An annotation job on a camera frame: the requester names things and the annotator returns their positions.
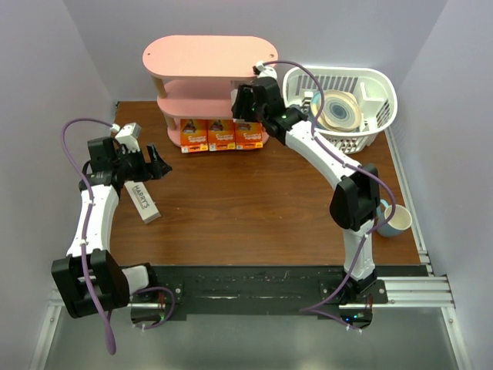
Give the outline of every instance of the dish rack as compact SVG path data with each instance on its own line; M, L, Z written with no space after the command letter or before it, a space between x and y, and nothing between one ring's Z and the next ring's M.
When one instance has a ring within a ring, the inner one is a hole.
M392 82L381 72L367 68L306 67L325 90L335 89L351 93L363 113L360 126L350 133L339 133L317 128L327 140L346 154L362 151L370 146L377 134L387 129L397 114L397 97ZM298 105L308 113L315 82L301 69L293 68L283 81L283 97L288 106Z

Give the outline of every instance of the gray floor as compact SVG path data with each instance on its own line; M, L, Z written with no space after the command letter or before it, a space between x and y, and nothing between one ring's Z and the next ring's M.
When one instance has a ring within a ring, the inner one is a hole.
M455 369L440 309L381 308L363 334L299 316L191 315L146 331L113 314L117 353L99 317L62 312L47 369Z

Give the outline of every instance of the blue mug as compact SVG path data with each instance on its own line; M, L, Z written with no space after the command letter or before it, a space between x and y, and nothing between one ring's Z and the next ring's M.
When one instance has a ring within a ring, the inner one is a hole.
M382 209L380 207L377 208L379 223L386 219L392 211L392 206L389 206L385 200L380 200L380 203L385 207L385 209L382 212ZM397 235L402 234L409 227L411 227L412 223L413 217L411 216L411 212L409 212L406 207L397 204L394 216L391 218L388 224L379 227L377 232L382 237L396 237Z

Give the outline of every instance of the brown wooden tabletop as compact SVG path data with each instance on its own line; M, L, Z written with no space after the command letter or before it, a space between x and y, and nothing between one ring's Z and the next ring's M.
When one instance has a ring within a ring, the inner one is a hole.
M261 150L181 154L155 102L120 103L116 122L137 122L140 146L155 143L173 167L146 183L161 213L150 224L122 191L111 235L119 264L344 263L342 232L328 212L333 191L294 151L269 140ZM376 164L404 204L384 134L353 158ZM375 233L373 249L376 264L419 264L411 230Z

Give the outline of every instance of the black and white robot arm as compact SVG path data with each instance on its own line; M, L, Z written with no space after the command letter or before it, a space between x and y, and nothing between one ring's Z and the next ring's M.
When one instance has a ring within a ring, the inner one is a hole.
M335 190L330 214L343 229L346 254L344 270L350 272L350 289L359 294L377 280L371 235L367 233L374 225L380 195L376 182L341 163L363 168L375 176L377 169L371 164L361 166L318 132L312 135L312 123L307 114L295 106L286 108L272 71L269 72L264 66L259 69L259 66L257 64L254 68L259 77L251 85L239 85L232 108L233 118L236 121L260 121L271 137L310 162ZM335 160L314 137L341 161ZM366 238L364 245L351 270L350 266L363 238Z
M86 177L91 185L93 202L86 239L82 240L82 229L87 222L91 200L86 185L81 181L82 209L74 240L66 258L52 264L52 276L68 312L74 318L96 313L81 268L82 242L86 244L91 281L105 311L125 307L131 294L155 283L149 264L122 269L109 253L112 220L125 182L133 181L145 190L142 182L160 179L171 170L152 144L147 146L151 162L146 163L137 141L139 133L140 127L130 123L115 138L108 136L88 142L91 160L85 168L90 166L92 171Z

